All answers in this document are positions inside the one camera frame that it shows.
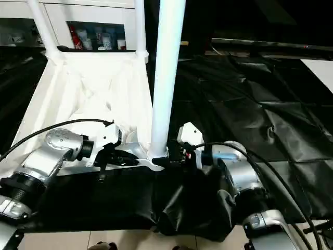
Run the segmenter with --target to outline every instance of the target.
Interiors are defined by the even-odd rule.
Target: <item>black plastic sheet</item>
[[[313,219],[333,211],[330,91],[300,60],[198,57],[178,64],[169,130],[192,122],[206,142],[235,140],[266,158]],[[259,163],[288,222],[302,222],[277,178]],[[222,241],[235,204],[220,169],[146,167],[58,177],[27,232],[149,229]]]
[[[0,154],[10,147],[44,71],[43,50],[0,47]]]

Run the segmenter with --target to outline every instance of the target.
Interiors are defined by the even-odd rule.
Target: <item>white pole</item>
[[[146,48],[145,27],[145,3],[144,0],[135,0],[135,24],[136,24],[136,55],[143,57],[148,63],[148,52]]]
[[[58,50],[55,41],[46,25],[44,16],[39,8],[37,0],[28,0],[28,4],[32,11],[33,19],[38,28],[38,32],[41,35],[43,43],[46,49],[46,56],[51,59],[58,59],[60,57],[60,51]]]
[[[165,157],[186,0],[161,0],[148,158]]]

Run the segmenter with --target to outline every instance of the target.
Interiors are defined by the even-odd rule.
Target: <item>red bottle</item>
[[[78,35],[76,34],[74,27],[73,26],[69,26],[69,30],[71,32],[71,36],[72,36],[72,40],[74,43],[74,47],[76,49],[83,49],[83,45],[82,42],[80,40],[80,38],[78,37]]]

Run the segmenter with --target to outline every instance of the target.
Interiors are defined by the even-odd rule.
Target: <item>robotic arm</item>
[[[267,195],[257,173],[239,151],[225,145],[213,145],[211,155],[203,153],[203,147],[196,150],[184,145],[181,159],[169,158],[142,160],[144,155],[137,143],[120,145],[121,132],[115,124],[105,128],[93,140],[87,136],[72,133],[66,129],[54,129],[47,133],[42,145],[33,151],[9,178],[0,180],[0,249],[16,249],[23,238],[16,225],[31,216],[47,187],[59,172],[64,161],[88,158],[87,167],[100,166],[148,166],[154,171],[163,167],[186,167],[198,169],[211,165],[224,171],[225,179],[233,188],[238,219],[244,228],[249,243],[246,250],[301,250],[289,230],[283,215]],[[178,134],[180,144],[198,145],[203,142],[202,134],[192,124],[185,124]],[[237,142],[227,142],[246,151]],[[125,152],[135,155],[135,160],[126,157],[110,157],[111,154]]]
[[[16,225],[31,216],[64,161],[86,157],[89,165],[104,145],[119,144],[121,132],[115,124],[107,126],[104,133],[108,137],[103,136],[103,142],[100,142],[90,141],[87,136],[67,129],[51,130],[22,166],[9,178],[0,180],[0,249],[17,248],[23,234],[17,231]]]

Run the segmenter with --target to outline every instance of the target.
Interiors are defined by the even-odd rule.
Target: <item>floor tile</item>
[[[171,250],[176,245],[196,249],[194,236],[164,236],[146,230],[95,231],[91,233],[89,247],[99,241],[115,242],[119,250]]]
[[[308,228],[309,225],[307,223],[302,223],[297,225],[301,230],[304,228]],[[296,231],[290,227],[291,232],[295,235],[297,242],[303,246],[302,240],[299,238]],[[316,240],[313,236],[313,233],[309,233],[306,235],[307,240],[312,245],[313,249],[317,249]],[[197,237],[198,250],[244,250],[244,244],[248,242],[244,230],[241,226],[236,226],[233,231],[228,235],[228,237],[221,243],[211,242],[209,240]],[[324,242],[322,241],[323,249],[326,250]]]
[[[86,250],[90,232],[27,233],[19,250]]]
[[[244,244],[247,242],[248,239],[241,226],[235,226],[223,242],[212,242],[197,237],[198,250],[244,250]]]
[[[313,221],[313,224],[314,225],[318,225],[318,224],[321,224],[323,222],[326,222],[326,220],[316,220],[316,221]],[[303,231],[303,229],[309,227],[309,224],[307,224],[307,223],[300,223],[300,224],[297,224],[297,226]],[[316,239],[315,239],[313,233],[306,234],[305,237],[307,238],[308,242],[311,244],[312,248],[313,249],[317,249],[317,243],[316,243]],[[325,246],[323,240],[322,240],[322,245],[323,245],[323,250],[328,249]]]

